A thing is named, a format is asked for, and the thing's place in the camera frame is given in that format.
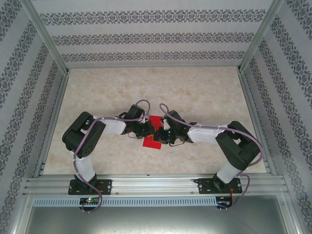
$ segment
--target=perforated metal strip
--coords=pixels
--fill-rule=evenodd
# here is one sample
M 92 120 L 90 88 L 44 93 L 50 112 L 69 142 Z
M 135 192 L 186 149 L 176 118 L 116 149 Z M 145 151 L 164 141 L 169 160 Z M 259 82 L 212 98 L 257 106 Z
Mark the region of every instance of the perforated metal strip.
M 79 197 L 36 198 L 34 207 L 77 207 Z M 198 197 L 107 197 L 102 207 L 155 207 L 155 206 L 216 206 L 215 196 Z

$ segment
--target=wallpaper wall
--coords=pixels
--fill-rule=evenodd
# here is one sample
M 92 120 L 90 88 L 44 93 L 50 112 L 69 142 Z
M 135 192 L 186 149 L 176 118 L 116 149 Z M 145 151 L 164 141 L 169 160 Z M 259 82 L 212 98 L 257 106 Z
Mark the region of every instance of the wallpaper wall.
M 304 233 L 312 233 L 312 0 L 287 0 L 245 75 Z
M 0 0 L 0 234 L 32 177 L 62 81 L 17 0 Z
M 34 0 L 69 68 L 239 65 L 272 0 Z

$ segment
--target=beige marble surface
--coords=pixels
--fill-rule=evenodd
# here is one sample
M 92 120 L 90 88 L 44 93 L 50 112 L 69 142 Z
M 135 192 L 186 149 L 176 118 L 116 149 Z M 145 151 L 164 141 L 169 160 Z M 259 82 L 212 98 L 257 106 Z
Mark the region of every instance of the beige marble surface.
M 65 130 L 83 111 L 113 117 L 139 99 L 151 103 L 151 115 L 162 116 L 167 104 L 188 122 L 209 125 L 240 121 L 254 133 L 234 67 L 151 67 L 74 69 L 70 73 L 44 174 L 73 174 L 73 160 L 61 141 Z M 93 151 L 98 174 L 215 173 L 226 158 L 218 145 L 185 143 L 142 147 L 143 140 L 126 135 L 103 135 Z M 266 172 L 261 162 L 248 173 Z

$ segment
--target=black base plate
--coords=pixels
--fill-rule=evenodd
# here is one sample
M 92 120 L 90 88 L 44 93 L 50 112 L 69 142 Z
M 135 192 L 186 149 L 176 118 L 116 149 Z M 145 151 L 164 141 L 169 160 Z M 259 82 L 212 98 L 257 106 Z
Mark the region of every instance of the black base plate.
M 234 178 L 229 183 L 229 186 L 222 191 L 219 191 L 214 186 L 212 178 L 195 179 L 194 182 L 198 184 L 199 194 L 229 194 L 230 188 L 233 189 L 233 194 L 241 194 L 243 192 L 239 178 Z
M 111 179 L 97 179 L 96 186 L 100 190 L 102 195 L 110 195 L 112 190 L 112 180 Z M 81 186 L 77 183 L 75 179 L 72 179 L 69 183 L 68 189 L 69 195 L 97 195 L 97 191 L 92 190 L 91 193 L 86 192 L 84 189 L 81 189 Z

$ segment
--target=red block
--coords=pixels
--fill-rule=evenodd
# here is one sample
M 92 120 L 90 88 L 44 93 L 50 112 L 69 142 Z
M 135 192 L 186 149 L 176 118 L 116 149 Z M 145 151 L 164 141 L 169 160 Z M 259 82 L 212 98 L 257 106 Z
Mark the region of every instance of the red block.
M 155 127 L 155 130 L 157 131 L 159 127 L 162 127 L 162 124 L 160 122 L 161 116 L 150 116 L 149 120 L 152 122 L 152 125 Z M 161 143 L 157 141 L 153 141 L 153 136 L 148 136 L 144 138 L 143 141 L 143 147 L 153 148 L 153 149 L 161 149 Z

